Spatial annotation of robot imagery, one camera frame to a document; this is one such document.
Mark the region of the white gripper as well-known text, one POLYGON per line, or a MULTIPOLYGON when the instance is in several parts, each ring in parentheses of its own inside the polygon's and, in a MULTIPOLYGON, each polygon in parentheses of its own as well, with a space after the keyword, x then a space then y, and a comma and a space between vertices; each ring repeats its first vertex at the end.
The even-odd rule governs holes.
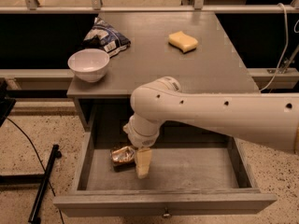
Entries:
POLYGON ((133 114, 123 126, 131 144, 139 148, 135 153, 135 170, 140 179, 145 178, 149 173, 152 151, 148 147, 155 144, 162 124, 160 120, 148 120, 133 114))

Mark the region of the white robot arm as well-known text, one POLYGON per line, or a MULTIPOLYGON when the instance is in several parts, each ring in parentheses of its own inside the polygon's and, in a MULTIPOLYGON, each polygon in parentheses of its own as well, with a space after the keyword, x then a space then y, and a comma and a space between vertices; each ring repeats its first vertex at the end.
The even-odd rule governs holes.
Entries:
POLYGON ((283 151, 299 148, 299 95, 296 93, 183 93, 179 82, 162 77, 136 88, 134 114, 123 130, 135 153, 136 174, 149 174, 160 127, 176 121, 283 151))

